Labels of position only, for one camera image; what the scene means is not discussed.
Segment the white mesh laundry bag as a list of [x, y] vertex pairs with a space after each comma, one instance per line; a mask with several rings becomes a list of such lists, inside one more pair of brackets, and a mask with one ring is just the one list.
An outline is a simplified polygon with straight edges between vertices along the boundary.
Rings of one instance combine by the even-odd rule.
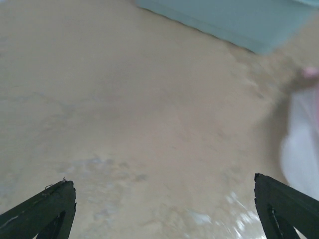
[[290, 96], [287, 135], [280, 164], [288, 184], [319, 199], [319, 84]]

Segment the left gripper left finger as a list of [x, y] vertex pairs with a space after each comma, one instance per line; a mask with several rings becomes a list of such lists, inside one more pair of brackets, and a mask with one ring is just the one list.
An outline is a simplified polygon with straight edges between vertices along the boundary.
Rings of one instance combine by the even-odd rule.
[[67, 239], [76, 213], [73, 181], [62, 180], [0, 215], [2, 239]]

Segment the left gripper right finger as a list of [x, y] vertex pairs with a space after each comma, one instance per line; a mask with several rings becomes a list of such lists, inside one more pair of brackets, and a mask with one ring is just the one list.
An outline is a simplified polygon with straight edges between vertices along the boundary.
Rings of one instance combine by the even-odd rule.
[[272, 177], [256, 173], [255, 206], [268, 239], [319, 237], [319, 202]]

